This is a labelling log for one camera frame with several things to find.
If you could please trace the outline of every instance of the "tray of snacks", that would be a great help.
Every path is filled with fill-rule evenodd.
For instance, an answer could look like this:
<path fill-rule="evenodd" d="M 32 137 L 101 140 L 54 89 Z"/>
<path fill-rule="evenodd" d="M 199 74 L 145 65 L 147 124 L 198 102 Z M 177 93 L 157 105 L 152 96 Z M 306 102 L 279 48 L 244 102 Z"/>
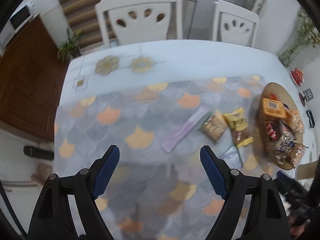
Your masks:
<path fill-rule="evenodd" d="M 266 152 L 281 169 L 296 167 L 305 152 L 304 125 L 289 93 L 277 83 L 269 83 L 260 100 L 258 127 Z"/>

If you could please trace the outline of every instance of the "white table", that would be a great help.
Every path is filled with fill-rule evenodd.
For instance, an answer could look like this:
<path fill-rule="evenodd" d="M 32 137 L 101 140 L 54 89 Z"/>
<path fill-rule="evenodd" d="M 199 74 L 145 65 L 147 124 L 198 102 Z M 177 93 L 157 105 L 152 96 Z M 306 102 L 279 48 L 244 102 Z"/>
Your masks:
<path fill-rule="evenodd" d="M 106 56 L 120 56 L 119 68 L 108 76 L 95 74 L 96 63 Z M 128 66 L 139 56 L 151 57 L 156 62 L 153 70 L 134 74 Z M 300 102 L 289 72 L 276 55 L 249 47 L 214 41 L 167 40 L 90 53 L 71 61 L 60 104 L 155 83 L 245 75 L 261 75 L 267 82 L 278 83 L 289 92 L 305 124 L 303 143 L 309 147 L 300 164 L 309 163 L 310 151 L 315 160 L 314 132 L 309 128 L 306 108 Z M 84 85 L 76 89 L 79 79 L 84 79 Z M 287 174 L 295 177 L 295 170 Z"/>

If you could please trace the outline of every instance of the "white chair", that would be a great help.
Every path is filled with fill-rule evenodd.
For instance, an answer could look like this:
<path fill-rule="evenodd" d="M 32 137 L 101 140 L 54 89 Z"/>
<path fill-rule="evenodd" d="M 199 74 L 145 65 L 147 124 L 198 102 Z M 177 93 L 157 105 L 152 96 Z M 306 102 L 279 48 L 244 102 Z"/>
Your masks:
<path fill-rule="evenodd" d="M 252 11 L 221 0 L 214 2 L 212 41 L 253 47 L 259 21 Z"/>
<path fill-rule="evenodd" d="M 121 45 L 165 40 L 176 3 L 177 39 L 182 39 L 182 0 L 101 0 L 96 6 L 102 39 L 110 47 L 105 12 Z"/>

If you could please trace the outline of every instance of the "purple package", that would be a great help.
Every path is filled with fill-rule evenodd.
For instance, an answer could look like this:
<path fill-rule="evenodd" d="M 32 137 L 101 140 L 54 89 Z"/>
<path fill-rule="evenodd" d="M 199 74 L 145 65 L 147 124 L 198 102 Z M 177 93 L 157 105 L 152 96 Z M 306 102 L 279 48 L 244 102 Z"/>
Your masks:
<path fill-rule="evenodd" d="M 206 106 L 200 106 L 198 110 L 172 135 L 170 135 L 162 144 L 166 153 L 170 153 L 176 145 L 196 126 L 196 124 L 208 113 L 210 109 Z"/>

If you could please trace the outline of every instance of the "microwave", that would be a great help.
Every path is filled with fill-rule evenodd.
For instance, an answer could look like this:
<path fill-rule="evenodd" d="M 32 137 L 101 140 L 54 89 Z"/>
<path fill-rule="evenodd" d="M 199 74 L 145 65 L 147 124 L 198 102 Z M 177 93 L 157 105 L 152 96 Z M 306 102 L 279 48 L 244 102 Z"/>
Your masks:
<path fill-rule="evenodd" d="M 0 33 L 0 53 L 4 53 L 14 35 L 23 28 L 36 15 L 35 5 L 32 1 L 20 6 L 10 17 Z"/>

